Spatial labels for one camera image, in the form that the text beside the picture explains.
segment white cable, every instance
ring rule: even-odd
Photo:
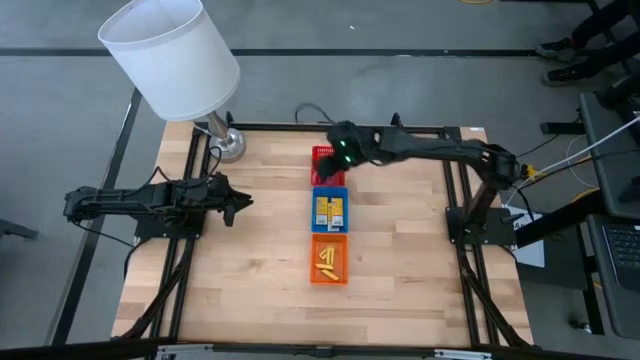
[[[565,157],[569,157],[569,153],[571,152],[571,145],[573,145],[573,143],[576,142],[576,140],[578,140],[580,138],[583,138],[583,137],[586,137],[586,136],[587,135],[579,135],[579,136],[576,136],[573,140],[571,140],[571,142],[569,143],[569,146],[567,146],[567,153],[565,154]],[[571,165],[571,161],[570,160],[567,161],[567,165]],[[580,179],[578,177],[578,175],[576,175],[575,171],[573,171],[573,167],[570,167],[569,171],[571,172],[571,175],[573,175],[573,177],[576,178],[576,180],[580,181],[583,185],[586,185],[586,186],[588,186],[588,187],[590,187],[592,189],[597,189],[598,188],[597,186],[593,186],[593,185],[589,184],[588,182]]]
[[[622,131],[622,130],[624,130],[624,129],[628,128],[629,126],[631,126],[631,125],[633,125],[633,124],[637,123],[638,121],[640,121],[640,117],[637,117],[637,118],[635,118],[635,119],[633,119],[633,120],[629,121],[628,123],[626,123],[626,124],[622,125],[622,126],[621,126],[621,127],[619,127],[617,130],[613,131],[611,134],[609,134],[609,135],[607,135],[607,136],[603,137],[602,139],[598,140],[597,142],[593,143],[591,146],[588,146],[588,147],[586,147],[585,149],[580,150],[579,152],[577,152],[577,153],[575,153],[575,154],[571,155],[570,157],[568,157],[568,158],[566,158],[566,159],[562,159],[562,160],[558,161],[557,163],[555,163],[555,164],[553,164],[553,165],[549,165],[549,166],[547,166],[546,168],[544,168],[544,169],[542,169],[542,170],[540,170],[540,171],[536,172],[535,174],[533,174],[533,175],[529,176],[525,181],[521,182],[521,183],[518,185],[518,187],[516,188],[516,190],[514,190],[514,191],[512,191],[512,192],[511,192],[511,196],[509,196],[509,200],[507,200],[507,202],[505,203],[505,205],[509,205],[509,204],[511,203],[511,200],[513,200],[513,197],[514,197],[514,196],[516,195],[516,193],[518,192],[518,190],[522,189],[525,185],[527,185],[527,184],[531,181],[531,179],[535,178],[538,174],[543,173],[543,172],[545,172],[545,171],[548,171],[548,170],[550,170],[550,169],[553,169],[554,167],[556,167],[556,166],[558,166],[558,165],[562,165],[562,164],[564,164],[564,163],[565,163],[565,162],[567,162],[567,161],[571,161],[571,160],[573,160],[573,159],[577,158],[578,156],[580,156],[580,155],[582,155],[582,154],[586,153],[587,151],[589,151],[589,150],[591,150],[591,149],[595,148],[596,146],[600,146],[600,144],[602,144],[603,142],[605,142],[605,141],[609,140],[610,138],[612,138],[613,136],[615,136],[616,134],[618,134],[620,131]]]
[[[213,134],[209,130],[201,128],[200,126],[196,125],[195,121],[193,122],[193,127],[198,129],[198,130],[200,130],[200,131],[202,131],[203,133],[205,133],[205,134],[207,134],[209,136],[213,136]]]

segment gray floor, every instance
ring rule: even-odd
[[[4,0],[0,47],[98,47],[97,29],[125,2]],[[529,49],[565,36],[590,14],[583,4],[498,0],[484,6],[456,0],[205,4],[232,48]],[[623,23],[615,34],[631,30]],[[599,37],[591,46],[604,43]],[[490,141],[514,153],[546,139],[540,122],[574,120],[581,92],[620,76],[614,66],[578,86],[552,89],[541,86],[539,78],[557,65],[538,59],[251,57],[239,62],[241,85],[224,109],[237,121],[290,122],[299,102],[313,101],[337,119],[358,123],[387,123],[399,112],[407,124],[483,126]],[[34,242],[0,241],[0,348],[11,348],[47,340],[81,238],[61,215],[63,195],[100,183],[133,87],[110,58],[5,57],[0,79],[0,217],[40,232]],[[163,128],[143,103],[118,186],[146,179]],[[538,167],[554,162],[571,139],[560,138],[526,160]],[[576,149],[584,144],[577,141]],[[595,182],[588,166],[578,174]],[[550,190],[561,196],[551,196]],[[536,210],[551,211],[583,190],[563,174],[528,194]],[[104,230],[130,240],[133,226],[128,219],[108,219]],[[72,342],[108,338],[125,253],[117,243],[100,242]],[[542,347],[624,358],[639,352],[639,342],[587,336],[567,327],[569,314],[584,313],[580,293],[526,281],[522,286],[534,339]]]

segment wooden table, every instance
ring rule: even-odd
[[[171,178],[183,175],[191,132],[190,123],[165,129],[157,165]],[[461,132],[486,140],[481,128]],[[244,133],[245,156],[218,169],[255,203],[236,215],[232,228],[220,214],[207,215],[193,255],[180,341],[469,346],[440,161],[349,171],[349,284],[311,285],[310,154],[313,145],[326,143],[325,134]],[[470,182],[475,191],[479,179],[472,170]],[[114,335],[128,330],[156,295],[167,244],[153,239],[133,255]],[[532,342],[513,259],[497,246],[483,250],[493,300]],[[172,309],[169,299],[161,335],[168,333]],[[487,341],[478,301],[476,313]]]

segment blue container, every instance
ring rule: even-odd
[[[314,187],[313,196],[311,198],[311,232],[316,233],[329,233],[329,234],[346,234],[349,231],[349,192],[345,187]],[[327,231],[327,225],[316,225],[316,198],[318,196],[325,196],[328,198],[340,197],[342,198],[342,210],[344,214],[344,226],[340,227],[339,231]]]

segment lamp base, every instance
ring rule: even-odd
[[[244,139],[244,135],[234,128],[229,128],[228,136],[226,139],[220,139],[215,136],[211,137],[209,141],[209,147],[212,148],[218,146],[222,149],[222,154],[218,149],[211,149],[211,156],[217,158],[220,156],[221,163],[232,163],[240,160],[247,149],[247,142]]]

